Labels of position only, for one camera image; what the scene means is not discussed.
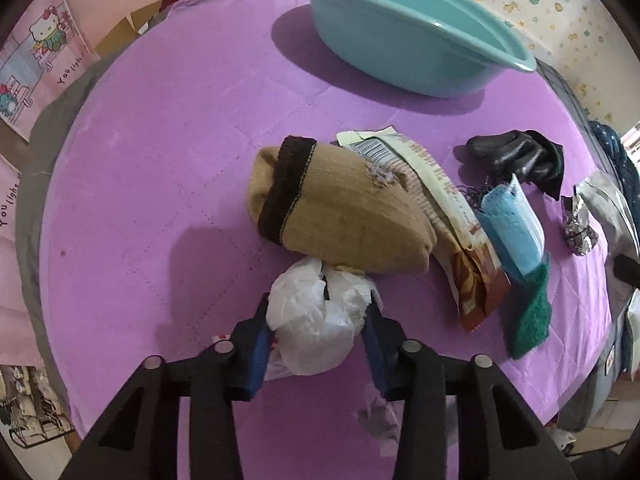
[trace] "round table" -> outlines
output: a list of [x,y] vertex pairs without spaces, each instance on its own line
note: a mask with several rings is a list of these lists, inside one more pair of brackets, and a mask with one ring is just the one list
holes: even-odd
[[[262,146],[289,134],[331,141],[341,130],[392,124],[460,184],[471,176],[455,146],[533,128],[564,144],[564,194],[593,169],[539,76],[507,71],[458,100],[410,94],[335,57],[307,4],[183,0],[111,66],[76,119],[47,195],[40,285],[81,433],[146,356],[196,355],[252,316],[300,258],[261,239],[245,209]],[[511,307],[465,333],[437,264],[376,283],[385,313],[408,336],[459,358],[491,355],[546,421],[593,367],[608,332],[606,243],[572,256],[559,203],[533,187],[527,193],[552,256],[554,314],[549,339],[519,361],[509,359],[502,330]],[[393,461],[354,416],[370,382],[359,341],[334,370],[267,382],[253,402],[236,406],[246,478],[390,478]]]

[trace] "hello kitty wallpaper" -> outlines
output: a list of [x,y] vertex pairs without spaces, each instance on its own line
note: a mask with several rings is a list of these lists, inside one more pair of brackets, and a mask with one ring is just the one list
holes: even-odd
[[34,0],[0,49],[0,117],[29,139],[40,112],[92,62],[65,0]]

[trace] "silver foil wrapper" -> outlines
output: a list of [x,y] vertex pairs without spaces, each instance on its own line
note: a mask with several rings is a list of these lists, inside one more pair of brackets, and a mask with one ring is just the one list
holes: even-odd
[[562,197],[564,239],[576,256],[589,254],[598,243],[598,234],[589,225],[589,210],[581,196]]

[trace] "black leather glove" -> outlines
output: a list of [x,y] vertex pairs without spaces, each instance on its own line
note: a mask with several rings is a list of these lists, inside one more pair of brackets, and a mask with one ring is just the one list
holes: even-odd
[[471,137],[466,148],[473,158],[481,159],[493,176],[520,182],[533,182],[556,200],[564,177],[562,146],[535,130],[512,130],[494,136]]

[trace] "blue face mask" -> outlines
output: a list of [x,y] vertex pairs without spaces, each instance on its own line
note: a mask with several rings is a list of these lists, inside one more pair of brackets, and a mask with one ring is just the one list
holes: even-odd
[[507,274],[518,282],[542,262],[545,234],[515,175],[487,193],[476,216]]

